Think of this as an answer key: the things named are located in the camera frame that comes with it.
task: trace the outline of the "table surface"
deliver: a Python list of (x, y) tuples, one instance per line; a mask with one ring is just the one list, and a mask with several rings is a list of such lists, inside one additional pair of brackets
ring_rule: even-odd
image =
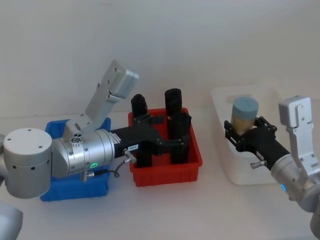
[[(189, 109), (203, 165), (192, 183), (136, 187), (129, 166), (109, 178), (105, 197), (42, 202), (18, 199), (4, 186), (0, 200), (24, 212), (18, 240), (314, 240), (311, 214), (288, 200), (278, 184), (240, 186), (224, 173), (211, 130), (211, 109)], [(128, 125), (111, 113), (111, 128)], [(45, 129), (72, 116), (0, 119), (0, 133)], [(118, 162), (113, 162), (113, 169)]]

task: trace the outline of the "black cable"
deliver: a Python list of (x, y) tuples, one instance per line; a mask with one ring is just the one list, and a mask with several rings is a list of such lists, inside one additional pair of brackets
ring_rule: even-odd
[(104, 170), (97, 170), (97, 171), (94, 171), (94, 176), (99, 176), (99, 175), (102, 175), (102, 174), (108, 174), (108, 173), (114, 173), (114, 177), (117, 179), (118, 177), (120, 177), (120, 174), (118, 173), (119, 169), (121, 168), (121, 166), (123, 164), (125, 164), (126, 162), (125, 161), (122, 161), (117, 167), (115, 170), (108, 170), (108, 169), (104, 169)]

